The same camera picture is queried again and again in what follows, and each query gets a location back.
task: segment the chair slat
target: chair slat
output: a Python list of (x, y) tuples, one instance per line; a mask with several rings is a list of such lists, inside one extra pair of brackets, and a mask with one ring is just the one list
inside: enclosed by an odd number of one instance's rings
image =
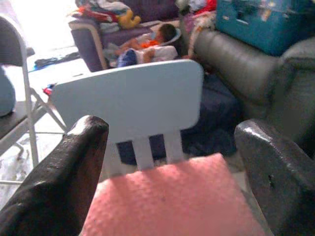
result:
[(122, 163), (116, 144), (108, 144), (105, 151), (103, 167), (99, 182), (107, 177), (123, 175)]
[(134, 154), (136, 156), (138, 170), (152, 169), (154, 167), (149, 138), (136, 139), (132, 141)]
[(168, 164), (184, 161), (180, 131), (164, 134), (164, 144)]

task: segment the purple sofa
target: purple sofa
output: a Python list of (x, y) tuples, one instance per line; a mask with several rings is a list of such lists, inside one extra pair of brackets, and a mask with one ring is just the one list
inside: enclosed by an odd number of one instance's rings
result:
[[(121, 0), (128, 5), (134, 15), (141, 17), (141, 22), (167, 21), (178, 17), (175, 0)], [(109, 42), (121, 45), (127, 40), (151, 32), (149, 27), (123, 29), (113, 33), (101, 33), (99, 25), (91, 19), (72, 18), (69, 22), (74, 42), (82, 59), (91, 72), (109, 68), (103, 57), (102, 49)]]

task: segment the blue cushion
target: blue cushion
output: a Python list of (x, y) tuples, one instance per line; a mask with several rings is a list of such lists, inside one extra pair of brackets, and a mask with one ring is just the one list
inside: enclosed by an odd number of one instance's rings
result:
[(9, 114), (15, 106), (15, 89), (0, 66), (0, 117)]

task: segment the baby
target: baby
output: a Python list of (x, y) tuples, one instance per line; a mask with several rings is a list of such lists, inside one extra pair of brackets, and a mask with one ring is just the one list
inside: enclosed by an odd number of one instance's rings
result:
[(133, 38), (124, 43), (118, 50), (116, 55), (120, 55), (127, 49), (142, 50), (150, 46), (160, 45), (172, 40), (176, 36), (176, 28), (171, 24), (162, 25), (156, 33), (145, 33), (137, 38)]
[(143, 34), (120, 47), (110, 43), (109, 49), (103, 51), (104, 56), (109, 60), (119, 57), (117, 67), (172, 60), (178, 56), (175, 47), (159, 45), (173, 39), (176, 33), (173, 25), (164, 24), (156, 33)]

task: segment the orange toy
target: orange toy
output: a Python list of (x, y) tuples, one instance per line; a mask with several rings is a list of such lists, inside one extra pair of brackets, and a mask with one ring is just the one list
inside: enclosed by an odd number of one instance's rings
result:
[(149, 48), (151, 46), (159, 45), (159, 42), (156, 40), (150, 40), (148, 43), (141, 43), (140, 45), (142, 48)]

